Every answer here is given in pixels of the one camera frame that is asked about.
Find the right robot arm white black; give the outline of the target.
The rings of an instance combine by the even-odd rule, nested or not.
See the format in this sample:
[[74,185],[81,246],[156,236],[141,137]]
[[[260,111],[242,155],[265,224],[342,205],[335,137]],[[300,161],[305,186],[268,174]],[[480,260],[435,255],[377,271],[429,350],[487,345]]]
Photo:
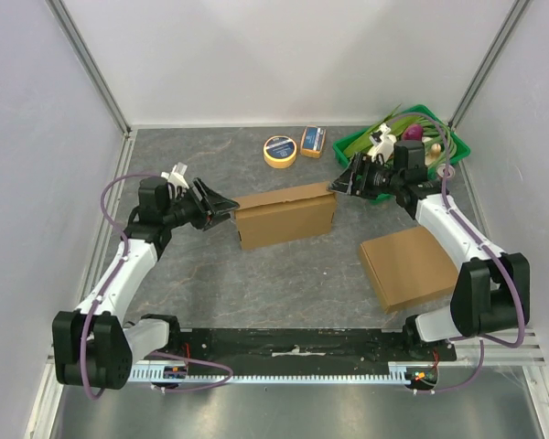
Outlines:
[[429,178],[422,142],[397,142],[391,166],[380,156],[357,153],[328,188],[368,200],[394,196],[457,267],[449,305],[406,320],[400,339],[406,357],[423,359],[434,342],[473,337],[506,348],[522,345],[530,318],[530,264],[521,253],[493,244],[469,222],[444,179]]

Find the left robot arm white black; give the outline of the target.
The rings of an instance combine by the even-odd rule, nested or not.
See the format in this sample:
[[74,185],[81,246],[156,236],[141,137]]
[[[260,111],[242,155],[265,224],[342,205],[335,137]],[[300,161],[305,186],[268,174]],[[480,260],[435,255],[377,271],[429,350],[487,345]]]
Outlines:
[[120,390],[137,361],[179,355],[184,344],[176,316],[148,314],[125,328],[127,309],[173,230],[187,225],[210,230],[240,207],[199,178],[187,182],[176,173],[141,174],[139,180],[138,203],[126,225],[112,225],[121,241],[110,266],[74,310],[60,311],[52,321],[58,382],[81,386],[92,400],[106,390]]

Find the cardboard sheet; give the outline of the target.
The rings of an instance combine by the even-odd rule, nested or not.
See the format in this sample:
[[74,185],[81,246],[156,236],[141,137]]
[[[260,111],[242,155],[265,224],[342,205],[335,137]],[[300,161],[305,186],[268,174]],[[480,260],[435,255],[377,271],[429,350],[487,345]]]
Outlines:
[[327,182],[289,187],[235,199],[234,220],[243,250],[327,234],[337,196]]

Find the brown cardboard box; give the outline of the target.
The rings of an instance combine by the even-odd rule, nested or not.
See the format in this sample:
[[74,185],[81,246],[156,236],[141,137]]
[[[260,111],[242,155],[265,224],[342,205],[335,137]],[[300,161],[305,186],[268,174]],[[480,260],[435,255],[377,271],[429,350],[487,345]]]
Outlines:
[[452,294],[457,282],[456,266],[420,226],[365,241],[358,254],[386,314]]

